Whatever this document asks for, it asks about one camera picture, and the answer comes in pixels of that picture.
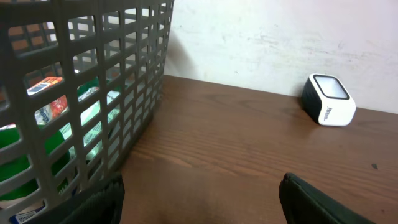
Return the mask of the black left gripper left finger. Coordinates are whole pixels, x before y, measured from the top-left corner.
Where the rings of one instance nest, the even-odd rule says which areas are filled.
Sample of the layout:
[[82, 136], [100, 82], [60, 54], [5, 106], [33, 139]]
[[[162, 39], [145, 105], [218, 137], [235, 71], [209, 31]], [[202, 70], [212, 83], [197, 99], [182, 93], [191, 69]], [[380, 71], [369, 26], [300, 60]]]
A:
[[119, 224], [124, 196], [123, 178], [116, 172], [27, 224]]

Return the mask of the green lidded white canister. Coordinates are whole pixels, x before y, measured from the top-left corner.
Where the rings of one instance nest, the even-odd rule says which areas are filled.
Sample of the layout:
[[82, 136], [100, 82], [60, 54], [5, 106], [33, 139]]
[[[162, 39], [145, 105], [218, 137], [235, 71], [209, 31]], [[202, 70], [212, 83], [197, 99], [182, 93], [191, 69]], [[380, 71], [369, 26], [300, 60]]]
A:
[[[3, 126], [1, 128], [1, 147], [6, 147], [11, 145], [19, 140], [19, 132], [15, 124], [10, 124], [7, 126]], [[65, 138], [61, 131], [57, 131], [53, 136], [45, 141], [44, 148], [46, 154], [49, 155], [54, 149], [56, 149], [62, 142], [64, 142]], [[62, 157], [59, 158], [56, 162], [54, 162], [51, 166], [51, 171], [53, 175], [59, 173], [59, 171], [68, 164], [70, 161], [69, 153], [65, 153]], [[7, 162], [1, 165], [1, 182], [11, 177], [17, 175], [18, 173], [29, 168], [30, 162], [26, 155], [18, 157], [11, 162]], [[1, 196], [1, 201], [10, 201], [19, 199], [22, 197], [26, 197], [30, 195], [32, 192], [36, 191], [38, 188], [37, 181], [32, 179], [31, 181], [25, 183], [24, 185], [16, 188], [15, 190], [10, 191], [7, 194]]]

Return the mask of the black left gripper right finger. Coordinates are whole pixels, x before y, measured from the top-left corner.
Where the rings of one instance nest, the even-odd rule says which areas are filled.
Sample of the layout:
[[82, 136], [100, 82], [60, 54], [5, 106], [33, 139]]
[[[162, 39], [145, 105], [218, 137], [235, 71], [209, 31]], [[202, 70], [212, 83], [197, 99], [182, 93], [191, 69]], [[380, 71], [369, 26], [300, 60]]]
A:
[[279, 185], [279, 200], [288, 224], [372, 223], [290, 172]]

